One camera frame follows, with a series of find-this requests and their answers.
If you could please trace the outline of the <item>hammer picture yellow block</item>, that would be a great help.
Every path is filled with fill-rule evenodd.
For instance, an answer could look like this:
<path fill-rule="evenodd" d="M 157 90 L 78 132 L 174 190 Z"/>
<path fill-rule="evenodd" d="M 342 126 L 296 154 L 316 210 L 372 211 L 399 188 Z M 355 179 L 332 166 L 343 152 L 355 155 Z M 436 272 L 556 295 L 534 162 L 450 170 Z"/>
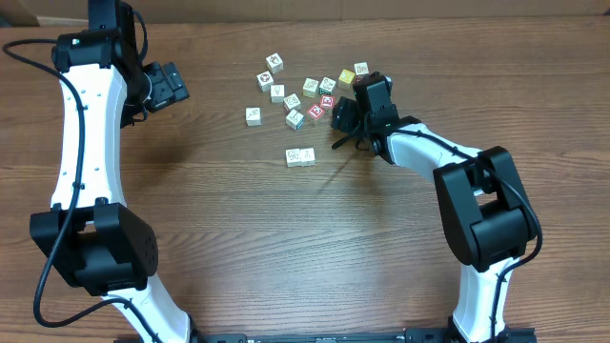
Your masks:
<path fill-rule="evenodd" d="M 349 91 L 356 79 L 356 74 L 353 71 L 343 70 L 337 78 L 337 86 L 342 89 Z"/>

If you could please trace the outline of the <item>giraffe picture block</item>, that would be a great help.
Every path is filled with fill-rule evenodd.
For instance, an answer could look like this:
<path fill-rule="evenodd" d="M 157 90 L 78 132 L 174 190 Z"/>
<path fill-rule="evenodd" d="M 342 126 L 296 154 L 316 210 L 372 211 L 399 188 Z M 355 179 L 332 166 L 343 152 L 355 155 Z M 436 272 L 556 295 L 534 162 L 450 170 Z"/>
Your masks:
<path fill-rule="evenodd" d="M 299 159 L 301 167 L 309 167 L 315 164 L 315 150 L 306 148 L 299 150 Z"/>

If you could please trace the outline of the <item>line drawing wooden block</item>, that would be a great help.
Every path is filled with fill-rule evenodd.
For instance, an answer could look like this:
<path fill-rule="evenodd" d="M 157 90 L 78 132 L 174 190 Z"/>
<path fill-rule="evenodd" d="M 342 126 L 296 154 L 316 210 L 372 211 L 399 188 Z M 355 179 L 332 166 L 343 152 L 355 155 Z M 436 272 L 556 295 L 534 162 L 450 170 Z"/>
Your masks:
<path fill-rule="evenodd" d="M 286 150 L 285 157 L 286 157 L 286 164 L 287 164 L 288 168 L 301 166 L 300 149 Z"/>

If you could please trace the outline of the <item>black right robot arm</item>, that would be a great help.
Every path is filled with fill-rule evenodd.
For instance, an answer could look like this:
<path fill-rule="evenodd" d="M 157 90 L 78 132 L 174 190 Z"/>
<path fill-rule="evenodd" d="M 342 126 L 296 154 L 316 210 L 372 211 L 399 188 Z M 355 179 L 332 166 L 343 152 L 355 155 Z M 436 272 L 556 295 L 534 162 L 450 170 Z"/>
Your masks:
<path fill-rule="evenodd" d="M 542 230 L 514 160 L 503 147 L 485 151 L 454 143 L 420 120 L 399 115 L 392 80 L 359 76 L 353 98 L 333 108 L 332 127 L 387 163 L 434 184 L 446 242 L 461 265 L 457 306 L 441 329 L 407 329 L 403 342 L 534 342 L 532 329 L 503 319 L 513 270 L 540 252 Z"/>

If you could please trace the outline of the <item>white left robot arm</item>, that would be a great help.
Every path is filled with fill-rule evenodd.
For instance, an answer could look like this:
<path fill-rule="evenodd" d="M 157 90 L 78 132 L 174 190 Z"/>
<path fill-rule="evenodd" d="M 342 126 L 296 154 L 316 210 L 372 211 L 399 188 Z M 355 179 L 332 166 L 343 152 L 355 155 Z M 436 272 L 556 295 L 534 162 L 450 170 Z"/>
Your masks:
<path fill-rule="evenodd" d="M 47 212 L 30 236 L 71 287 L 115 306 L 144 342 L 194 342 L 197 331 L 157 272 L 153 229 L 127 207 L 120 133 L 185 100 L 177 67 L 146 63 L 141 16 L 129 4 L 92 1 L 89 26 L 63 34 L 51 57 L 64 98 L 60 171 Z"/>

